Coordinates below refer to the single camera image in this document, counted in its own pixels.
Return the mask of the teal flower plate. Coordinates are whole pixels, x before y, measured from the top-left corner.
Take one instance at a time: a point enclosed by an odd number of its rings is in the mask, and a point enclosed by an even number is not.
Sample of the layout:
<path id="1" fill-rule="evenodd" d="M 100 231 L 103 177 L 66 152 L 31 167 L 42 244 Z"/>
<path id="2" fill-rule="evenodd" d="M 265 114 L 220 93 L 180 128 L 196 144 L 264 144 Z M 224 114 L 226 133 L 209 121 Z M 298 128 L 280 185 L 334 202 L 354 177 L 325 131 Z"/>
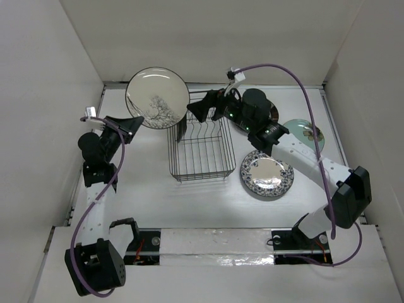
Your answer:
<path id="1" fill-rule="evenodd" d="M 283 124 L 299 141 L 316 150 L 312 123 L 304 119 L 292 119 Z"/>

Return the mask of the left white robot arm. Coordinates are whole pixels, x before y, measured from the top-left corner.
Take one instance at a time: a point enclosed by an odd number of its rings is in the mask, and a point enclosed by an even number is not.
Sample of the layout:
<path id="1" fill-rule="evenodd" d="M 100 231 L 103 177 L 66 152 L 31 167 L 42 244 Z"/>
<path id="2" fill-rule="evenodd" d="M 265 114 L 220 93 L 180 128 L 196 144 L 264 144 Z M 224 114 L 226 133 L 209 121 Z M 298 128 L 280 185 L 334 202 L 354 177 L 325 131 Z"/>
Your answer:
<path id="1" fill-rule="evenodd" d="M 101 134 L 87 132 L 78 140 L 86 188 L 86 210 L 76 225 L 64 260 L 79 296 L 110 296 L 126 282 L 127 250 L 142 247 L 134 218 L 113 220 L 113 200 L 123 163 L 112 163 L 116 151 L 124 153 L 142 125 L 142 116 L 118 119 L 110 116 L 82 117 L 99 126 Z"/>

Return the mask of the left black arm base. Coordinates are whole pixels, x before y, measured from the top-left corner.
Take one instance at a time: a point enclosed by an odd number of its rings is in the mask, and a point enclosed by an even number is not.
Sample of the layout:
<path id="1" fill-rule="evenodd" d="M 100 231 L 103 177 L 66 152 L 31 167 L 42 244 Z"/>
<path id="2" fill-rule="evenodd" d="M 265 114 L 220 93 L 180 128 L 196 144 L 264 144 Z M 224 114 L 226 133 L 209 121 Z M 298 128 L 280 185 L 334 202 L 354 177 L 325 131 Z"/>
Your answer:
<path id="1" fill-rule="evenodd" d="M 160 264 L 160 229 L 141 229 L 140 240 L 134 240 L 127 248 L 125 265 L 149 266 Z"/>

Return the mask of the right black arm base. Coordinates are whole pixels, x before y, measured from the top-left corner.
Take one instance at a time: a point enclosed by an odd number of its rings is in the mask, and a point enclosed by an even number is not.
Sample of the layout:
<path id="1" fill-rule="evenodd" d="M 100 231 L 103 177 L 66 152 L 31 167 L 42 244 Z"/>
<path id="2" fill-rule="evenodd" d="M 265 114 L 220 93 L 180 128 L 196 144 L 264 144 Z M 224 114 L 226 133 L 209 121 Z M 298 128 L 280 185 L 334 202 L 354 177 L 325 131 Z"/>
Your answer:
<path id="1" fill-rule="evenodd" d="M 313 239 L 297 242 L 292 237 L 291 229 L 275 229 L 271 231 L 271 237 L 267 240 L 266 244 L 270 247 L 273 247 L 273 250 L 330 250 L 326 232 L 319 234 Z M 305 259 L 302 259 L 302 257 L 315 260 L 316 262 L 321 264 L 333 264 L 331 253 L 313 255 L 274 254 L 274 263 L 276 265 L 309 264 L 309 262 Z"/>

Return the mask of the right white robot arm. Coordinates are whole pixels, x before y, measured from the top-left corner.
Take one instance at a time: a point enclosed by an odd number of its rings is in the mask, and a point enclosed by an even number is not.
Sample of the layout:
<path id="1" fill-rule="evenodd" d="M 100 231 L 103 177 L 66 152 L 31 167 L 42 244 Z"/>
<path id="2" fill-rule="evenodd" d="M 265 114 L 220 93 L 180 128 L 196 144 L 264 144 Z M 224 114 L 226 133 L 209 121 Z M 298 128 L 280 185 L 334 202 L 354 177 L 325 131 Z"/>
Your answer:
<path id="1" fill-rule="evenodd" d="M 226 117 L 234 122 L 247 131 L 255 149 L 283 160 L 330 195 L 329 203 L 304 215 L 294 225 L 294 245 L 306 248 L 334 225 L 349 229 L 372 201 L 369 172 L 361 166 L 351 169 L 318 157 L 285 126 L 272 120 L 270 102 L 261 90 L 248 89 L 240 99 L 237 94 L 236 90 L 210 90 L 202 100 L 188 104 L 187 109 L 199 122 L 205 121 L 210 109 L 214 109 L 214 120 Z"/>

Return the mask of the tree pattern cream plate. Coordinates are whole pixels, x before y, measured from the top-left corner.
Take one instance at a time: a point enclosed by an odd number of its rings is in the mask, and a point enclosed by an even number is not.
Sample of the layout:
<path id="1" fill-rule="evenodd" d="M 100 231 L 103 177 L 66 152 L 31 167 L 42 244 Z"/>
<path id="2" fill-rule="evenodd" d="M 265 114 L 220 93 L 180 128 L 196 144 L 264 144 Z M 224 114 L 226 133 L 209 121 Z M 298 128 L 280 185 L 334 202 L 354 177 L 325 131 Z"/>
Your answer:
<path id="1" fill-rule="evenodd" d="M 128 82 L 125 101 L 133 117 L 144 117 L 150 129 L 168 129 L 187 114 L 190 94 L 184 80 L 161 67 L 138 71 Z"/>

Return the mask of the brown rimmed cream plate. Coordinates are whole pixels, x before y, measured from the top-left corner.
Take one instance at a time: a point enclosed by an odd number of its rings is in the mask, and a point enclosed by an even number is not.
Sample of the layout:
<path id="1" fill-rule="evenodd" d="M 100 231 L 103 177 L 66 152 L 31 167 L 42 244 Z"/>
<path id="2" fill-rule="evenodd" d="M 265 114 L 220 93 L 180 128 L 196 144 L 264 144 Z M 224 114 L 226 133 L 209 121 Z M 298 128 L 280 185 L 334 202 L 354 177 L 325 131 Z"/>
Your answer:
<path id="1" fill-rule="evenodd" d="M 177 123 L 177 138 L 176 142 L 180 142 L 183 139 L 185 133 L 187 131 L 187 115 L 185 115 L 178 123 Z"/>

